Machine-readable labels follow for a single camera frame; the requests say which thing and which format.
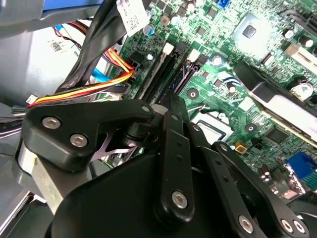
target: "white sticker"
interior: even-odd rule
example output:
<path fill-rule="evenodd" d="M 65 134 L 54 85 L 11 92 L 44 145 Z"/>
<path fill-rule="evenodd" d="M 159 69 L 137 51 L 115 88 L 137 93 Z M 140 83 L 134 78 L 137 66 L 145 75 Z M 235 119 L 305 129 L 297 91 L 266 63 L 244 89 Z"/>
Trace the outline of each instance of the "white sticker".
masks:
<path fill-rule="evenodd" d="M 117 8 L 129 37 L 150 22 L 142 0 L 117 0 Z"/>
<path fill-rule="evenodd" d="M 26 100 L 26 103 L 27 103 L 27 104 L 33 104 L 33 103 L 35 103 L 35 101 L 36 101 L 37 99 L 38 99 L 37 96 L 31 94 L 31 95 L 29 96 L 29 98 Z"/>

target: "screw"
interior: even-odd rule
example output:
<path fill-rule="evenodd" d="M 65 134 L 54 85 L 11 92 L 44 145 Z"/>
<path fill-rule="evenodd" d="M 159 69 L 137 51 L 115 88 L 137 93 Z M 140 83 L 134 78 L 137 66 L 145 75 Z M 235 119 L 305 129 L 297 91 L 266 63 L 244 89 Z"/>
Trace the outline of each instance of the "screw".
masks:
<path fill-rule="evenodd" d="M 187 207 L 187 198 L 185 197 L 185 195 L 179 191 L 174 191 L 172 194 L 172 200 L 175 203 L 175 205 L 180 208 L 180 209 L 184 209 Z"/>
<path fill-rule="evenodd" d="M 227 147 L 224 145 L 224 144 L 221 144 L 220 147 L 224 150 L 224 151 L 227 151 Z"/>
<path fill-rule="evenodd" d="M 146 111 L 147 113 L 150 111 L 146 106 L 142 106 L 142 110 Z"/>
<path fill-rule="evenodd" d="M 76 147 L 84 147 L 87 145 L 87 138 L 81 134 L 73 134 L 70 137 L 70 143 Z"/>
<path fill-rule="evenodd" d="M 291 227 L 291 225 L 286 221 L 286 220 L 281 220 L 283 227 L 285 228 L 285 230 L 287 230 L 289 233 L 293 233 L 293 228 Z"/>
<path fill-rule="evenodd" d="M 304 227 L 303 227 L 298 221 L 295 221 L 295 220 L 294 220 L 294 224 L 295 224 L 297 230 L 298 230 L 300 233 L 305 234 L 305 229 L 304 229 Z"/>
<path fill-rule="evenodd" d="M 249 234 L 253 233 L 253 226 L 251 224 L 251 222 L 248 220 L 248 218 L 246 218 L 245 216 L 239 216 L 238 217 L 240 226 Z"/>
<path fill-rule="evenodd" d="M 172 118 L 173 118 L 174 120 L 178 120 L 178 117 L 175 116 L 175 115 L 172 115 Z"/>
<path fill-rule="evenodd" d="M 198 125 L 193 125 L 193 128 L 196 130 L 196 131 L 200 131 L 200 127 Z"/>
<path fill-rule="evenodd" d="M 53 117 L 44 118 L 42 120 L 42 124 L 48 129 L 57 129 L 60 127 L 60 121 Z"/>

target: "capacitor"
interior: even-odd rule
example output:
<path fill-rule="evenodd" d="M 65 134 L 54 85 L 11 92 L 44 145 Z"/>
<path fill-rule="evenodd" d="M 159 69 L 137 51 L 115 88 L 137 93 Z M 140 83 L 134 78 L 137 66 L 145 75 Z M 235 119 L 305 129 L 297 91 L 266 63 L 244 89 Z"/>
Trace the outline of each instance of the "capacitor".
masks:
<path fill-rule="evenodd" d="M 170 23 L 173 25 L 173 26 L 178 26 L 180 23 L 181 23 L 181 18 L 179 16 L 174 16 L 172 17 Z"/>
<path fill-rule="evenodd" d="M 283 36 L 286 38 L 286 39 L 291 39 L 293 36 L 294 36 L 294 31 L 293 30 L 290 30 L 290 29 L 286 29 L 283 33 Z"/>
<path fill-rule="evenodd" d="M 148 24 L 143 28 L 143 33 L 146 36 L 151 36 L 154 34 L 154 30 L 155 30 L 154 25 Z"/>
<path fill-rule="evenodd" d="M 186 8 L 187 8 L 187 10 L 189 12 L 194 12 L 195 11 L 195 6 L 196 6 L 196 4 L 192 0 L 189 0 L 189 1 L 186 2 Z"/>
<path fill-rule="evenodd" d="M 264 175 L 269 176 L 269 170 L 268 170 L 267 165 L 262 165 L 261 169 L 262 169 Z"/>
<path fill-rule="evenodd" d="M 302 44 L 302 46 L 304 47 L 312 47 L 314 42 L 311 38 L 309 38 L 308 36 L 301 36 L 299 39 L 298 39 L 298 42 Z"/>
<path fill-rule="evenodd" d="M 236 87 L 231 82 L 226 83 L 226 87 L 227 87 L 229 93 L 234 93 L 237 91 Z"/>
<path fill-rule="evenodd" d="M 215 56 L 211 59 L 213 66 L 219 66 L 222 64 L 222 58 L 220 56 Z"/>
<path fill-rule="evenodd" d="M 260 175 L 260 178 L 265 179 L 265 174 L 261 168 L 258 168 L 258 174 Z"/>
<path fill-rule="evenodd" d="M 152 61 L 154 60 L 155 56 L 156 56 L 156 53 L 154 51 L 150 51 L 147 55 L 147 60 Z"/>

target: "gold component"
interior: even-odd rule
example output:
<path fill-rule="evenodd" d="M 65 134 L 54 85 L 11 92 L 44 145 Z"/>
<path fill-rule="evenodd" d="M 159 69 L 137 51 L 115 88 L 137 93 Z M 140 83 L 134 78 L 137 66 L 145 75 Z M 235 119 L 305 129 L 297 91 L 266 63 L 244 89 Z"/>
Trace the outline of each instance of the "gold component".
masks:
<path fill-rule="evenodd" d="M 243 143 L 243 142 L 241 142 L 241 141 L 237 141 L 235 144 L 235 151 L 236 152 L 238 152 L 239 154 L 241 154 L 241 155 L 243 155 L 244 153 L 246 153 L 247 152 L 247 150 L 248 150 L 248 148 L 247 148 L 247 146 Z"/>

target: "surface-mount component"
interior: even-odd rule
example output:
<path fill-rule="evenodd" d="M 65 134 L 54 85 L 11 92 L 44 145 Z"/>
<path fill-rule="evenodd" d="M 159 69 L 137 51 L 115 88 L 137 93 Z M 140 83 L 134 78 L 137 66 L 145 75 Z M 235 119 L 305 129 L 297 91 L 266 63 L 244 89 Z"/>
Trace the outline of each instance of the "surface-mount component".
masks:
<path fill-rule="evenodd" d="M 187 14 L 186 8 L 183 8 L 182 6 L 180 6 L 177 11 L 177 15 L 179 15 L 180 17 L 184 17 L 186 14 Z"/>
<path fill-rule="evenodd" d="M 158 3 L 157 3 L 157 7 L 159 8 L 159 9 L 161 9 L 161 10 L 163 10 L 164 9 L 164 7 L 165 7 L 165 3 L 163 2 L 163 1 L 158 1 Z"/>
<path fill-rule="evenodd" d="M 204 28 L 202 28 L 202 27 L 199 27 L 198 30 L 197 30 L 197 33 L 199 35 L 201 35 L 201 36 L 204 35 L 205 32 L 206 32 L 206 30 Z"/>
<path fill-rule="evenodd" d="M 284 140 L 288 138 L 289 134 L 284 132 L 283 130 L 272 127 L 266 134 L 265 137 L 270 139 L 271 141 L 274 141 L 277 144 L 281 144 Z"/>
<path fill-rule="evenodd" d="M 237 141 L 235 144 L 235 151 L 238 152 L 239 154 L 243 155 L 244 153 L 247 152 L 248 147 L 246 146 L 245 143 L 243 143 L 242 141 Z"/>
<path fill-rule="evenodd" d="M 233 133 L 229 125 L 229 119 L 219 112 L 205 114 L 199 112 L 191 121 L 203 130 L 210 145 L 215 141 L 226 141 Z"/>
<path fill-rule="evenodd" d="M 314 74 L 317 74 L 317 58 L 303 47 L 292 43 L 285 50 L 285 53 Z"/>
<path fill-rule="evenodd" d="M 207 15 L 214 17 L 216 15 L 217 11 L 212 7 L 210 8 L 210 10 L 208 11 Z"/>
<path fill-rule="evenodd" d="M 166 6 L 164 9 L 164 13 L 168 16 L 171 15 L 172 11 L 173 11 L 173 8 L 171 8 L 170 6 Z"/>

